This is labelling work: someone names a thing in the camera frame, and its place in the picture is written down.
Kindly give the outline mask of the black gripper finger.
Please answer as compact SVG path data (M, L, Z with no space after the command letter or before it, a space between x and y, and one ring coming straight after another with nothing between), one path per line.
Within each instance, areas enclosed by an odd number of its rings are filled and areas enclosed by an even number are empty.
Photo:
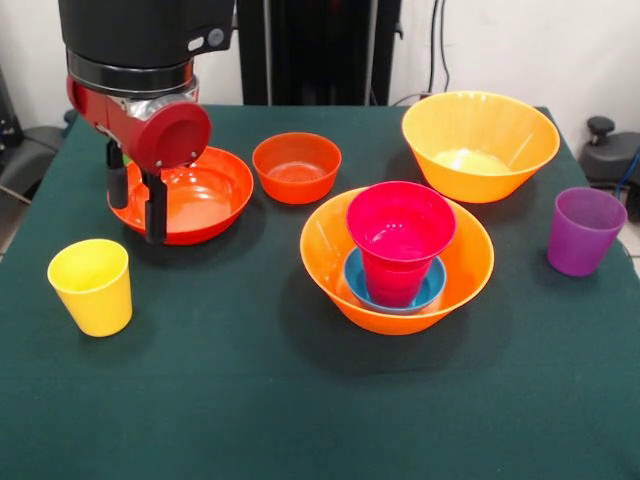
M128 206L128 176L122 150L116 141L106 145L106 165L109 205L124 209Z
M167 237L167 186L159 175L142 172L149 197L145 202L145 235L152 245L163 245Z

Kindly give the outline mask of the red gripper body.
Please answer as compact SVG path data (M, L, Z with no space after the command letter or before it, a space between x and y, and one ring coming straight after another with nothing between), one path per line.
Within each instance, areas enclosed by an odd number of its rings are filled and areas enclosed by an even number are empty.
M212 124L198 103L196 79L178 93L130 99L98 93L69 77L67 93L90 126L153 175L194 162L208 145Z

